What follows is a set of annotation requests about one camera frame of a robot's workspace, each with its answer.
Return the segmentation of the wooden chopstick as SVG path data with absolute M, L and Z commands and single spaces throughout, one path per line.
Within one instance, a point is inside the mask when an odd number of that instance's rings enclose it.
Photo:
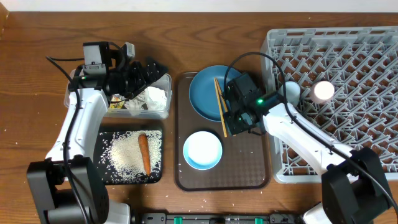
M 219 86 L 217 78 L 214 78 L 214 84 L 215 84 L 215 92 L 216 92 L 218 109 L 219 109 L 219 113 L 220 113 L 220 120 L 221 120 L 222 129 L 223 129 L 223 135 L 225 138 L 227 138 L 228 132 L 226 130 L 226 125 L 224 123 L 223 106 L 221 104 L 221 99 L 220 99 L 220 86 Z
M 218 93 L 219 93 L 219 96 L 220 96 L 220 99 L 221 99 L 221 103 L 223 105 L 224 112 L 228 112 L 228 107 L 227 107 L 226 101 L 225 101 L 224 96 L 223 96 L 223 92 L 221 91 L 221 87 L 220 87 L 220 84 L 219 84 L 217 78 L 215 78 L 215 83 L 216 83 L 216 87 L 217 87 L 217 90 L 218 90 Z

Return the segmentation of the foil snack wrapper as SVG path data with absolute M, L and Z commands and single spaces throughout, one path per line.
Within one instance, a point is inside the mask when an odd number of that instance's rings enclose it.
M 124 108 L 125 97 L 119 94 L 115 94 L 111 97 L 109 107 L 111 109 L 122 109 Z

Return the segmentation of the white tissue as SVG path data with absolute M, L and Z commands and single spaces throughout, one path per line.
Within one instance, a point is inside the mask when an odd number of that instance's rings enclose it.
M 167 97 L 164 90 L 147 87 L 132 100 L 126 101 L 124 106 L 132 115 L 141 111 L 162 111 L 166 108 Z

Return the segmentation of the light blue bowl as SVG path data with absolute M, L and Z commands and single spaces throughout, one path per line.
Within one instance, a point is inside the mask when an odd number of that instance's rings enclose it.
M 183 157 L 196 170 L 209 170 L 221 160 L 223 146 L 219 137 L 208 131 L 191 134 L 183 144 Z

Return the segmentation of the orange carrot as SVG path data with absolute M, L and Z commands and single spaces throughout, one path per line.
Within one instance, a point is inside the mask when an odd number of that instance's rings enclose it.
M 150 166 L 149 143 L 147 141 L 147 137 L 145 134 L 139 135 L 138 143 L 142 155 L 144 170 L 146 172 L 146 175 L 150 176 L 151 166 Z

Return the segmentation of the light blue cup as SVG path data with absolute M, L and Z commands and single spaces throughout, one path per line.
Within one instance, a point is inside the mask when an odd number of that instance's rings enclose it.
M 286 82 L 287 101 L 297 107 L 300 101 L 300 86 L 296 82 Z

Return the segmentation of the pink cup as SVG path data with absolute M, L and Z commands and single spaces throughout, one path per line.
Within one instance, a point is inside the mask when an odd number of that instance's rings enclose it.
M 329 103 L 335 94 L 335 87 L 328 81 L 320 81 L 310 89 L 310 99 L 316 104 Z

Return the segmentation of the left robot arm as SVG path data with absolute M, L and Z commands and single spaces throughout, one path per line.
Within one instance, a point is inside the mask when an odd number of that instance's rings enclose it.
M 31 162 L 27 180 L 41 223 L 131 223 L 128 204 L 109 199 L 93 159 L 98 131 L 113 94 L 136 96 L 168 72 L 152 57 L 84 59 L 68 75 L 68 112 L 43 161 Z

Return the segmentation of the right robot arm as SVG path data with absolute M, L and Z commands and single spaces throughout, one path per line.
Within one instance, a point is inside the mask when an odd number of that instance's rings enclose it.
M 303 214 L 304 223 L 372 223 L 397 208 L 378 155 L 368 147 L 357 151 L 331 138 L 300 115 L 285 96 L 276 92 L 234 96 L 225 91 L 222 102 L 230 105 L 223 119 L 231 134 L 260 122 L 320 176 L 322 202 Z

